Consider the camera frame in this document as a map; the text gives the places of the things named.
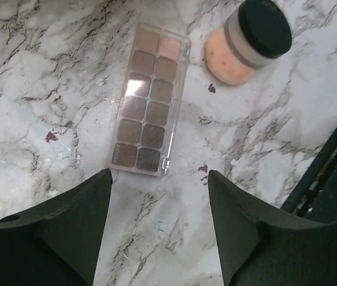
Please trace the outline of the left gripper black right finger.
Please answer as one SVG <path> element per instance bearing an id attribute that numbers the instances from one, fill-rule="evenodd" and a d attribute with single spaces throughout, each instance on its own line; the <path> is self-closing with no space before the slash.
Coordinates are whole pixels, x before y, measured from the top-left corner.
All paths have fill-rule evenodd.
<path id="1" fill-rule="evenodd" d="M 225 285 L 337 285 L 337 221 L 280 210 L 216 170 L 208 190 Z"/>

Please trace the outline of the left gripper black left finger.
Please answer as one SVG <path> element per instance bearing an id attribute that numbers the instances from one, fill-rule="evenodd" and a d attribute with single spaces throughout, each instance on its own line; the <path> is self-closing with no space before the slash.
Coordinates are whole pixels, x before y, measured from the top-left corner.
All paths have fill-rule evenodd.
<path id="1" fill-rule="evenodd" d="M 112 190 L 104 169 L 0 220 L 0 285 L 92 285 Z"/>

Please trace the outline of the brown eyeshadow palette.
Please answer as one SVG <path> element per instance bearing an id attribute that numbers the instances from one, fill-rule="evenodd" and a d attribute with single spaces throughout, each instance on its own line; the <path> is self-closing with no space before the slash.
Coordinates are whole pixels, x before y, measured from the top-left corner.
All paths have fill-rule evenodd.
<path id="1" fill-rule="evenodd" d="M 111 167 L 167 174 L 190 51 L 189 38 L 137 24 L 115 123 Z"/>

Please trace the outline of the black round compact jar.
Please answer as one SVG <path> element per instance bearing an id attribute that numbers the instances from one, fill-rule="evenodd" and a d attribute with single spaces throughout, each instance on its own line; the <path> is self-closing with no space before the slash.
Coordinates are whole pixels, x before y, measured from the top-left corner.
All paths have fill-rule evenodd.
<path id="1" fill-rule="evenodd" d="M 290 25 L 273 1 L 243 1 L 225 21 L 224 33 L 232 53 L 253 69 L 270 64 L 292 46 Z"/>

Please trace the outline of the black mounting rail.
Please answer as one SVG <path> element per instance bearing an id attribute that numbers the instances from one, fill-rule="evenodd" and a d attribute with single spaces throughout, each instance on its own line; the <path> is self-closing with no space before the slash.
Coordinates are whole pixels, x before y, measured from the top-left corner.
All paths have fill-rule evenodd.
<path id="1" fill-rule="evenodd" d="M 281 209 L 316 222 L 337 221 L 337 128 Z"/>

